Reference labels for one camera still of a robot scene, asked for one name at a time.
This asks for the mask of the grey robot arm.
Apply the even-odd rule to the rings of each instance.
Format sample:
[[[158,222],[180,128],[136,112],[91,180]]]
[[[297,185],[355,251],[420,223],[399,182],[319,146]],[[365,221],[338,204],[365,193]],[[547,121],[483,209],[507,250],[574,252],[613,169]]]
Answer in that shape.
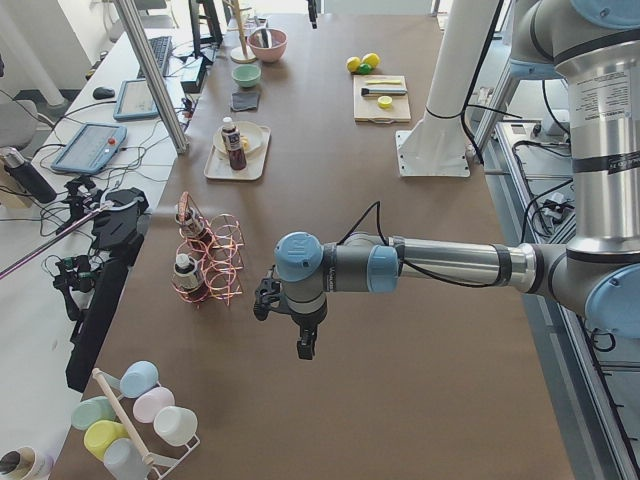
[[[254,314],[292,318],[312,359],[330,292],[390,292],[403,276],[467,288],[512,287],[549,298],[597,331],[639,335],[639,5],[520,1],[511,71],[562,77],[569,91],[575,235],[514,247],[405,239],[349,230],[321,243],[293,232],[255,292]]]

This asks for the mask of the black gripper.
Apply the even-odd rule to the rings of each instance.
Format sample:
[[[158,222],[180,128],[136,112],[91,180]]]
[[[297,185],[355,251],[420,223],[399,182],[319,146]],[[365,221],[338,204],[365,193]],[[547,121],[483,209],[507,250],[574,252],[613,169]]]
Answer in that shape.
[[[258,321],[267,319],[270,312],[288,313],[288,303],[282,291],[282,282],[276,277],[274,265],[267,271],[255,290],[253,314]]]
[[[318,7],[316,0],[307,0],[308,18],[313,29],[317,28]]]

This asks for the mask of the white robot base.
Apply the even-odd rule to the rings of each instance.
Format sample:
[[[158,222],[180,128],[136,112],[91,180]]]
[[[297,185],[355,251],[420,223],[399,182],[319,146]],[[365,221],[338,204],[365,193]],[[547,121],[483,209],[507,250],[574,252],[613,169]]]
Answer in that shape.
[[[396,132],[403,177],[468,177],[469,137],[463,120],[498,23],[501,1],[455,1],[449,12],[425,113],[412,130]]]

